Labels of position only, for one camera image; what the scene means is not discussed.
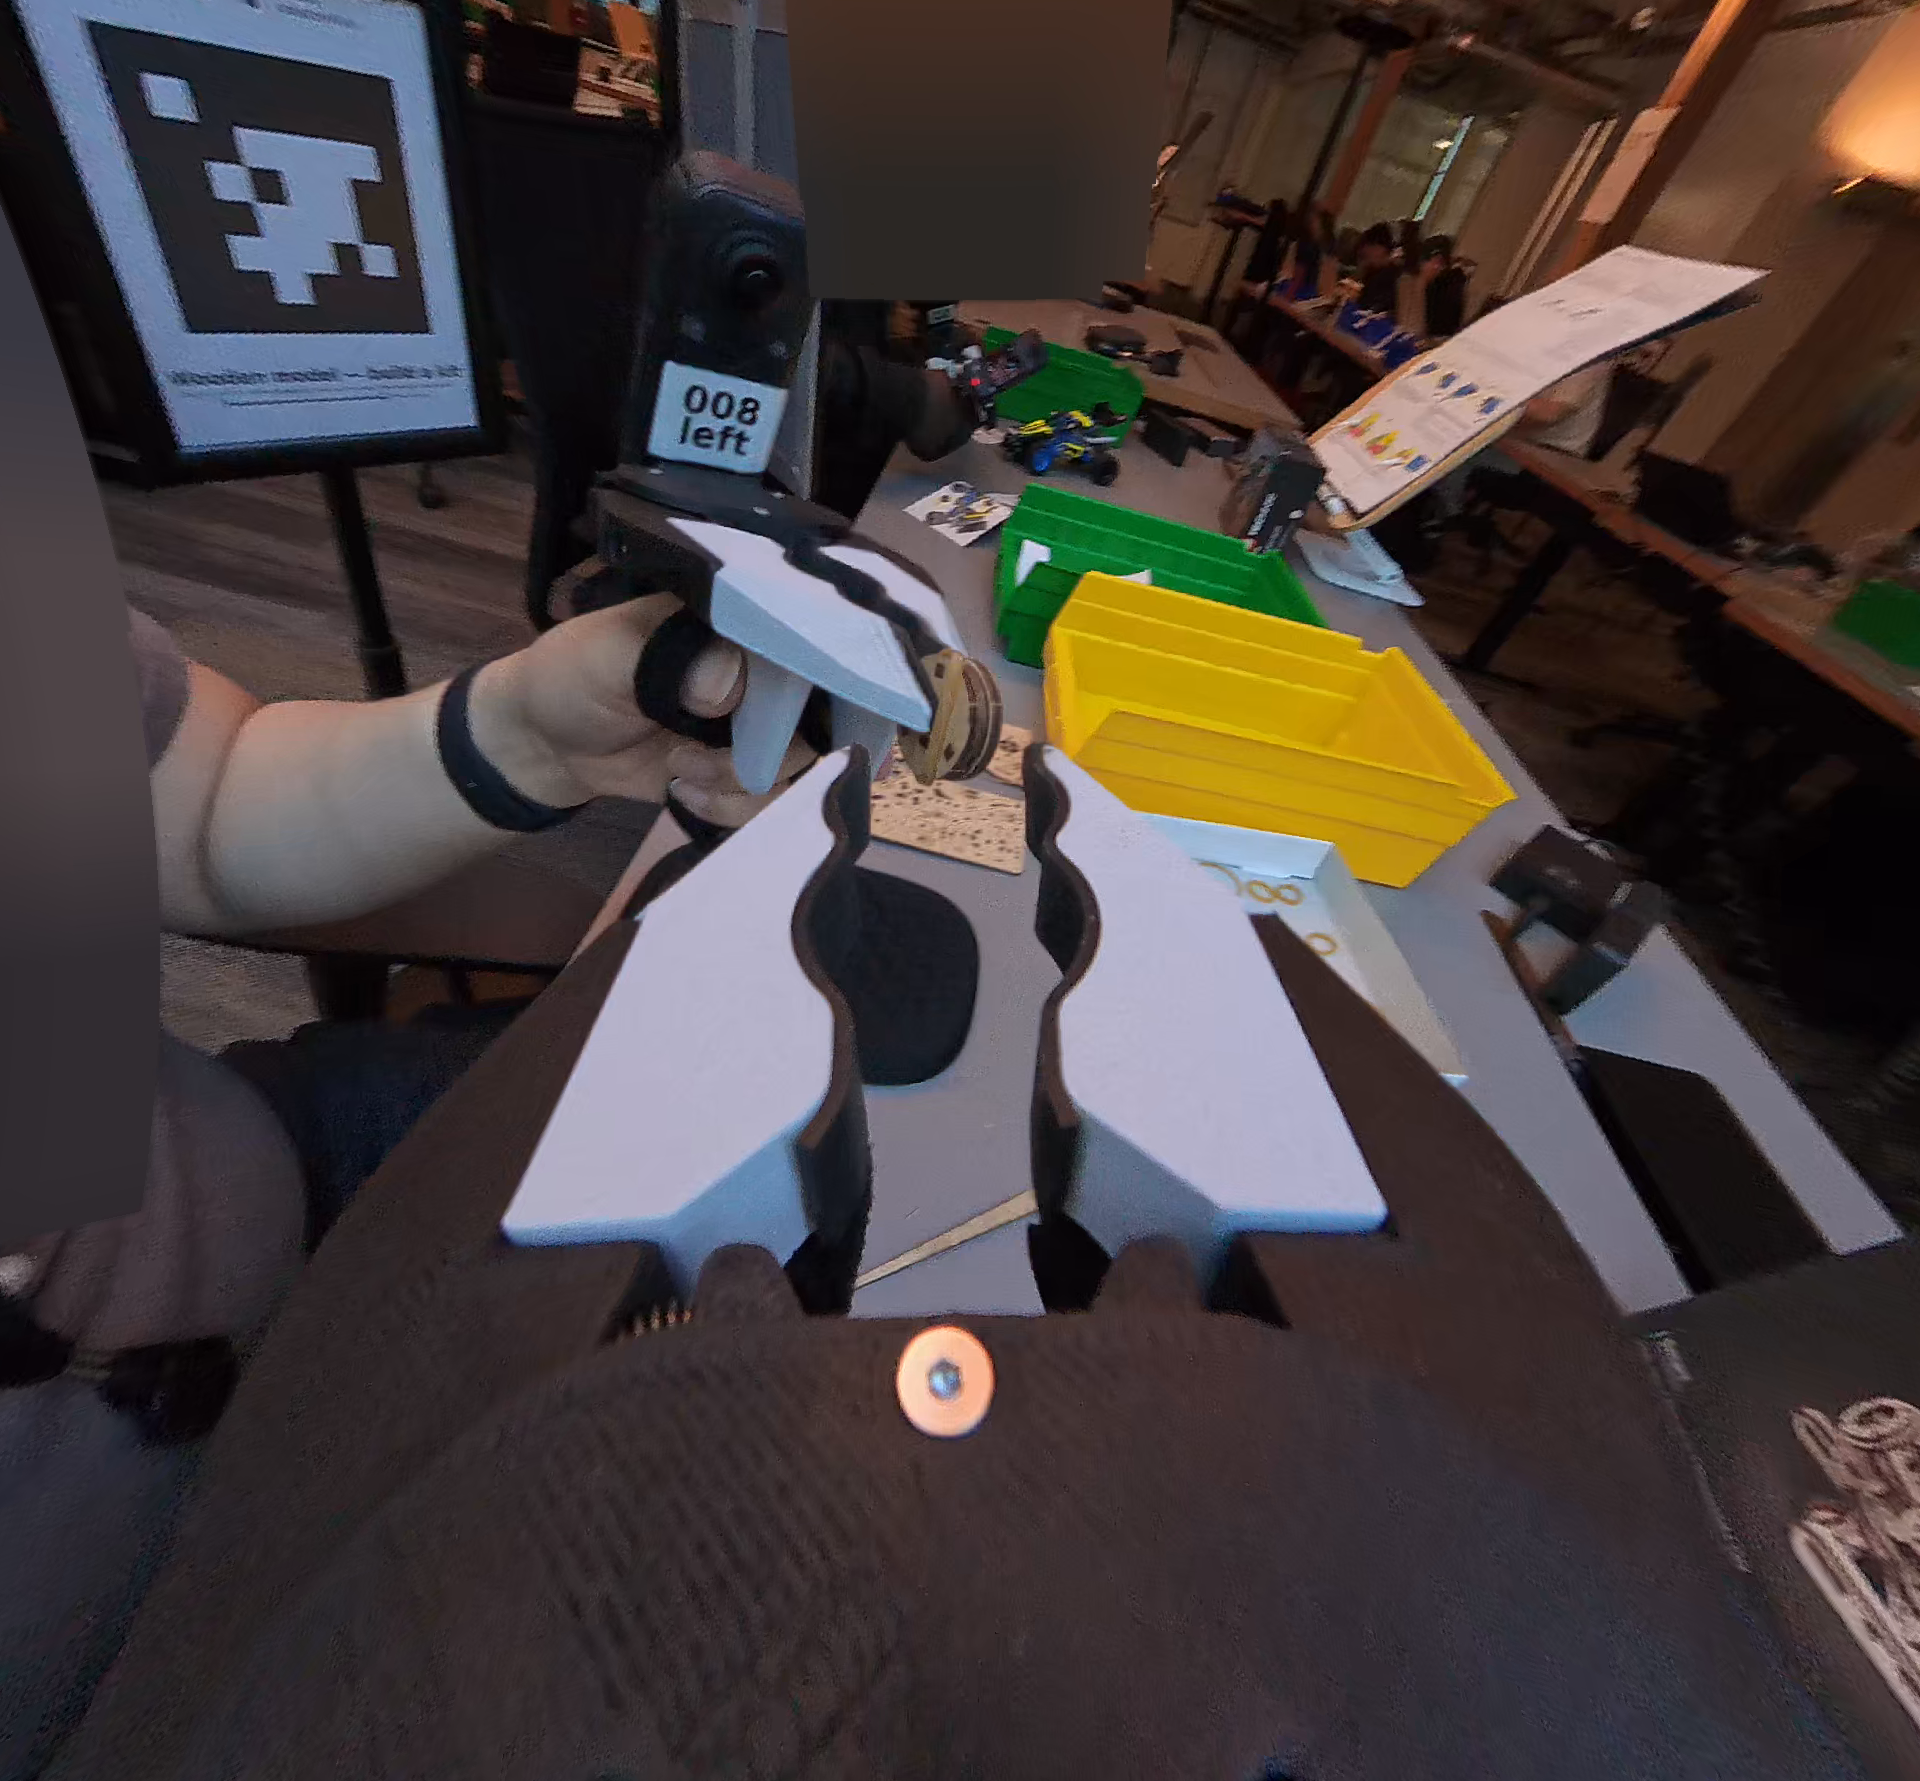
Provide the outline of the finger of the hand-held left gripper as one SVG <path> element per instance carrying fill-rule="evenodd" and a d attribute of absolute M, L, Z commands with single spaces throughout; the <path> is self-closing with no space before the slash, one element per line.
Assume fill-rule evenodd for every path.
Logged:
<path fill-rule="evenodd" d="M 825 543 L 823 579 L 852 610 L 886 622 L 916 659 L 968 655 L 948 596 L 899 552 L 873 543 Z"/>
<path fill-rule="evenodd" d="M 829 755 L 848 745 L 884 753 L 900 730 L 932 716 L 924 662 L 876 616 L 843 602 L 823 579 L 823 545 L 783 545 L 737 525 L 664 518 L 664 547 L 687 577 L 670 588 L 717 637 L 746 655 L 746 686 L 732 711 L 732 771 L 741 786 L 770 792 L 808 701 L 829 698 Z"/>

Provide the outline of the round wooden gear assembly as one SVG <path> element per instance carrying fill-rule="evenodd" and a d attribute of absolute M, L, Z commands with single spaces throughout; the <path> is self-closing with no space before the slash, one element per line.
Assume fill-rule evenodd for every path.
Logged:
<path fill-rule="evenodd" d="M 931 718 L 924 730 L 900 730 L 902 765 L 922 786 L 974 781 L 996 758 L 1003 735 L 1003 696 L 996 675 L 958 648 L 924 659 Z"/>

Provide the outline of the printed toy car leaflet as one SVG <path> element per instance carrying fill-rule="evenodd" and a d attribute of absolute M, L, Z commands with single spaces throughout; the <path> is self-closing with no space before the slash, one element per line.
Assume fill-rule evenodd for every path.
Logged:
<path fill-rule="evenodd" d="M 965 480 L 952 480 L 915 501 L 905 517 L 961 548 L 988 540 L 1013 518 L 1019 493 L 981 491 Z"/>

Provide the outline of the white cardboard tray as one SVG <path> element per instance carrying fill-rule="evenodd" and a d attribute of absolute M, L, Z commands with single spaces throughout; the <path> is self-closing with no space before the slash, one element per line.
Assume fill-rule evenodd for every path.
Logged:
<path fill-rule="evenodd" d="M 1340 952 L 1323 963 L 1363 996 L 1451 1084 L 1463 1090 L 1471 1072 L 1404 952 L 1388 932 L 1363 883 L 1333 842 L 1236 828 L 1197 818 L 1150 814 L 1150 820 L 1197 860 L 1216 860 L 1246 876 L 1310 885 L 1312 900 L 1288 912 L 1249 911 L 1280 919 L 1300 938 L 1325 931 Z"/>

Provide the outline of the large green plastic bin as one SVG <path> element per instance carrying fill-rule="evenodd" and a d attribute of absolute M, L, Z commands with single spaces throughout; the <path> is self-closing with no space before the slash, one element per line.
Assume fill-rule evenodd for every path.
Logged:
<path fill-rule="evenodd" d="M 1213 528 L 1030 482 L 1000 525 L 995 561 L 1000 652 L 1043 667 L 1054 616 L 1088 573 L 1108 573 L 1225 607 L 1325 625 L 1280 554 L 1255 554 Z"/>

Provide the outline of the blue and yellow toy car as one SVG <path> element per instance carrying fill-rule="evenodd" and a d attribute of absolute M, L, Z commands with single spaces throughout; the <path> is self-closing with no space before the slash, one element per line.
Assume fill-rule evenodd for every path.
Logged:
<path fill-rule="evenodd" d="M 1128 421 L 1104 403 L 1067 409 L 1004 433 L 1000 451 L 1030 477 L 1068 473 L 1096 487 L 1119 480 Z"/>

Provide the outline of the black round pad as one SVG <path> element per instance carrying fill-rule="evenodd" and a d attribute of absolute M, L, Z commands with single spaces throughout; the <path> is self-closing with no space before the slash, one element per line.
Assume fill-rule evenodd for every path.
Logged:
<path fill-rule="evenodd" d="M 915 1088 L 948 1072 L 966 1048 L 981 988 L 981 944 L 946 894 L 856 866 L 852 927 L 829 973 L 846 1000 L 861 1081 Z"/>

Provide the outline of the grey metal cabinet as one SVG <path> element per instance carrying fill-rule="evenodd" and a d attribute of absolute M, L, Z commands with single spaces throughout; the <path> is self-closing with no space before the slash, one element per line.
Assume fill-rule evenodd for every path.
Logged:
<path fill-rule="evenodd" d="M 680 146 L 801 185 L 787 0 L 676 0 Z"/>

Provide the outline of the small black device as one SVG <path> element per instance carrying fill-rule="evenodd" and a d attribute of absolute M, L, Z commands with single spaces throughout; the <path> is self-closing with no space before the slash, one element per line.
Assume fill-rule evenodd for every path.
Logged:
<path fill-rule="evenodd" d="M 1250 441 L 1238 429 L 1155 400 L 1142 403 L 1136 423 L 1140 444 L 1174 468 L 1195 456 L 1236 462 Z"/>

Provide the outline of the black product box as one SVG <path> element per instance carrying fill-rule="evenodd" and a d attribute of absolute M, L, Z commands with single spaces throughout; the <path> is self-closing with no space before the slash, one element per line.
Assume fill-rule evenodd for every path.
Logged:
<path fill-rule="evenodd" d="M 1288 554 L 1326 480 L 1308 439 L 1262 427 L 1230 465 L 1216 531 L 1255 554 Z"/>

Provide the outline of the light wooden table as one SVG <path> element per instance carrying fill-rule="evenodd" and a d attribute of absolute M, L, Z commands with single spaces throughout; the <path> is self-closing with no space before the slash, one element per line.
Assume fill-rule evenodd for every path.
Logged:
<path fill-rule="evenodd" d="M 1165 403 L 1242 433 L 1255 433 L 1262 427 L 1303 429 L 1292 409 L 1206 324 L 1147 306 L 1117 311 L 1101 303 L 1063 298 L 966 298 L 958 305 L 958 321 L 981 331 L 1019 332 L 1039 328 L 1048 342 L 1082 350 L 1086 350 L 1086 326 L 1128 324 L 1140 328 L 1159 345 L 1178 345 L 1186 350 L 1178 378 L 1150 376 L 1128 363 L 1120 363 L 1140 378 L 1147 400 Z"/>

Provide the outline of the white paper sheet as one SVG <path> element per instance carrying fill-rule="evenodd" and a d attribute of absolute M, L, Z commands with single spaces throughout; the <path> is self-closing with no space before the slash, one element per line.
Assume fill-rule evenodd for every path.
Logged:
<path fill-rule="evenodd" d="M 1367 531 L 1323 532 L 1300 528 L 1295 548 L 1321 583 L 1364 595 L 1404 610 L 1426 605 L 1404 568 Z"/>

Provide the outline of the marker sign on black stand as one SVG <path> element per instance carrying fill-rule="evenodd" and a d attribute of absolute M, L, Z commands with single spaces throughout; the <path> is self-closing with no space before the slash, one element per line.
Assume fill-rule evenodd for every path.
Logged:
<path fill-rule="evenodd" d="M 3 0 L 5 207 L 97 475 L 316 475 L 374 698 L 356 475 L 498 448 L 462 0 Z"/>

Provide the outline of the flat black box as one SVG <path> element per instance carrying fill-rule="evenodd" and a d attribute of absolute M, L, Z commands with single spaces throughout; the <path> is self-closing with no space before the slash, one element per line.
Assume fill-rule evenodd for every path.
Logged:
<path fill-rule="evenodd" d="M 1828 1245 L 1704 1076 L 1573 1048 L 1573 1078 L 1693 1293 L 1812 1264 Z"/>

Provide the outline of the black printed kit box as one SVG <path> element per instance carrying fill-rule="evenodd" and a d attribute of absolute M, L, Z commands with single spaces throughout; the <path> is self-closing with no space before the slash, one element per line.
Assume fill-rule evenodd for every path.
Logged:
<path fill-rule="evenodd" d="M 1865 1776 L 1918 1774 L 1918 1242 L 1628 1320 L 1723 1542 Z"/>

